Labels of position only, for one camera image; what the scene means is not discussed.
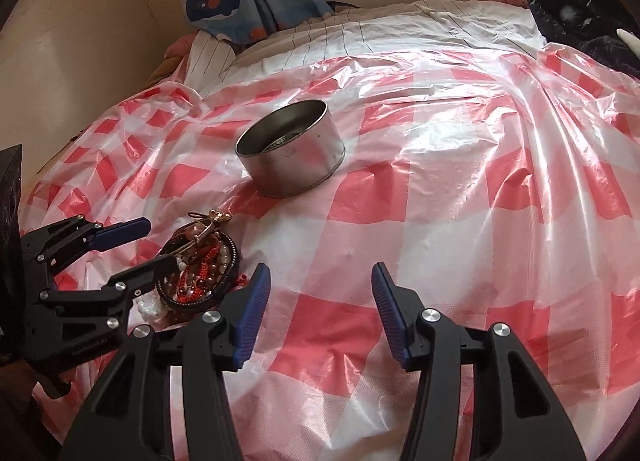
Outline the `round silver metal tin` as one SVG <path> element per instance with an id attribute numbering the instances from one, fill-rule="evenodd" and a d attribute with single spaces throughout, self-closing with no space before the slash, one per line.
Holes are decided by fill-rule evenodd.
<path id="1" fill-rule="evenodd" d="M 320 99 L 267 114 L 243 132 L 234 151 L 260 193 L 277 199 L 318 186 L 346 154 L 329 107 Z"/>

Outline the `red white checkered plastic sheet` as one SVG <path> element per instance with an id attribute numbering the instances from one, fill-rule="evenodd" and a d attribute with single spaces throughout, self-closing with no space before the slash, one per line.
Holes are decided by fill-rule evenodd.
<path id="1" fill-rule="evenodd" d="M 234 152 L 286 104 L 324 100 L 342 166 L 290 199 Z M 415 375 L 390 355 L 375 263 L 450 319 L 506 322 L 596 459 L 639 396 L 639 83 L 570 48 L 409 49 L 269 70 L 212 92 L 165 83 L 96 120 L 24 202 L 32 230 L 149 218 L 150 235 L 58 278 L 94 289 L 153 257 L 192 212 L 232 214 L 242 267 L 272 290 L 227 379 L 250 460 L 393 460 Z"/>

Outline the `silver metal bangle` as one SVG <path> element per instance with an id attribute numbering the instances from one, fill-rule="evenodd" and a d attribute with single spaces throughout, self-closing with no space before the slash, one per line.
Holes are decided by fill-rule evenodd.
<path id="1" fill-rule="evenodd" d="M 179 239 L 180 245 L 174 245 L 169 251 L 170 255 L 178 256 L 186 253 L 202 244 L 210 235 L 212 235 L 221 226 L 218 221 L 212 220 L 207 226 L 201 221 L 194 222 L 191 225 L 180 228 L 173 236 L 172 239 Z"/>

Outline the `black plastic bag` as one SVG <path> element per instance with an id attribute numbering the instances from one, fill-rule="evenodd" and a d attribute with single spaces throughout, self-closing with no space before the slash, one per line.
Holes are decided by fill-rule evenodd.
<path id="1" fill-rule="evenodd" d="M 639 34 L 620 0 L 526 0 L 538 31 L 549 43 L 575 48 L 609 68 L 639 76 L 639 57 L 617 34 Z"/>

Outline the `striped white bed sheet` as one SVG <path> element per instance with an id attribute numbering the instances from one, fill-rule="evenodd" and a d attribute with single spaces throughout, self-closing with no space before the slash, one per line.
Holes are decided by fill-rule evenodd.
<path id="1" fill-rule="evenodd" d="M 546 43 L 532 14 L 482 0 L 419 0 L 348 8 L 326 20 L 282 31 L 241 52 L 218 74 L 227 83 L 339 57 L 427 49 L 501 49 L 530 56 Z"/>

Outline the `striped pillow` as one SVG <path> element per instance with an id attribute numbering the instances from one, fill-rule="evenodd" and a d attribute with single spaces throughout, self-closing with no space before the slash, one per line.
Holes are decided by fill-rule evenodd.
<path id="1" fill-rule="evenodd" d="M 235 59 L 236 52 L 228 40 L 198 31 L 190 49 L 184 83 L 206 97 L 224 80 Z"/>

